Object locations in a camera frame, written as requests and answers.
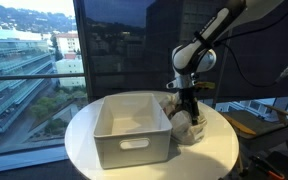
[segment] window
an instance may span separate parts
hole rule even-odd
[[[24,2],[0,1],[0,153],[23,150],[28,142],[46,148],[63,145],[65,127],[73,116],[64,111],[69,108],[79,110],[99,98],[125,91],[175,93],[177,89],[165,87],[174,80],[172,50],[190,42],[195,30],[201,30],[215,9],[222,7],[214,1],[185,6],[186,1],[74,0],[80,10],[76,17],[80,19],[75,20],[71,0],[47,1],[45,5],[38,1],[38,6],[32,1],[27,7],[15,7],[15,1]],[[272,12],[275,14],[263,22],[274,22],[284,9]],[[5,14],[14,16],[16,25],[8,23]],[[256,29],[258,23],[233,31]],[[288,21],[279,27],[285,28],[230,41],[241,71],[252,82],[267,84],[288,65],[288,48],[284,48]],[[199,80],[215,82],[220,89],[197,92],[199,100],[232,102],[229,106],[221,104],[225,111],[245,108],[240,101],[288,96],[288,78],[270,89],[251,86],[242,79],[233,56],[224,47],[214,50],[218,63],[201,73]],[[221,73],[223,59],[227,60]]]
[[[260,108],[260,104],[257,103],[256,101],[251,101],[250,107],[253,108],[254,110],[258,111],[258,109]]]
[[[0,153],[63,145],[71,109],[88,104],[83,68],[70,74],[78,84],[65,76],[76,56],[62,40],[78,35],[73,2],[21,2],[0,1]]]

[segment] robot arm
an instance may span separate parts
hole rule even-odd
[[[211,45],[227,30],[264,17],[283,0],[229,0],[187,45],[173,50],[175,77],[210,70],[216,62]]]
[[[215,65],[213,43],[229,29],[264,17],[281,2],[283,0],[228,0],[216,16],[194,34],[195,38],[191,42],[173,50],[175,80],[166,87],[179,89],[180,103],[177,109],[189,112],[192,125],[198,124],[199,116],[197,99],[194,97],[196,73],[208,71]]]

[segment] city view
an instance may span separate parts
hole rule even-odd
[[[174,79],[172,50],[191,41],[225,1],[121,2],[85,1],[83,42],[75,15],[65,9],[42,12],[0,4],[0,153],[63,144],[67,125],[89,100],[125,91],[167,91],[166,84]],[[70,8],[74,11],[73,2]],[[217,65],[201,79],[217,81],[219,69]],[[89,77],[79,75],[84,71]],[[49,76],[60,74],[72,77]],[[7,79],[14,76],[23,79]],[[203,93],[206,103],[215,90]],[[266,117],[263,104],[274,102],[275,97],[260,97],[216,102],[214,108],[247,109]]]

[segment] black chair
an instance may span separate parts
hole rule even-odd
[[[288,112],[266,105],[277,113],[278,122],[268,122],[246,110],[222,112],[231,123],[240,144],[240,168],[244,160],[258,152],[269,152],[273,147],[286,143],[288,148]]]

